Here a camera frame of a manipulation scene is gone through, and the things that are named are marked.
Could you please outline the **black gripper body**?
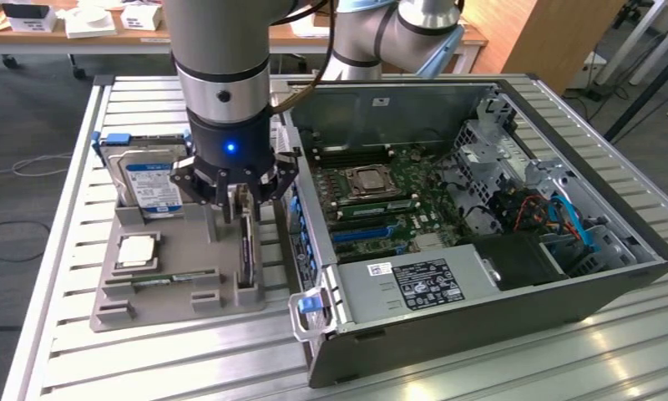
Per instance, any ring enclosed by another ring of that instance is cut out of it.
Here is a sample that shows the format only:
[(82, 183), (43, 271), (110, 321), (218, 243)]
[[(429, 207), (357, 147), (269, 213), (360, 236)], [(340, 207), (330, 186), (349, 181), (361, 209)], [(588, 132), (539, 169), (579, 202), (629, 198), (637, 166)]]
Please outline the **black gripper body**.
[(260, 178), (274, 165), (269, 113), (258, 112), (250, 119), (228, 124), (208, 122), (194, 112), (188, 113), (188, 119), (196, 171), (224, 189), (245, 184), (253, 199), (265, 201), (273, 191)]

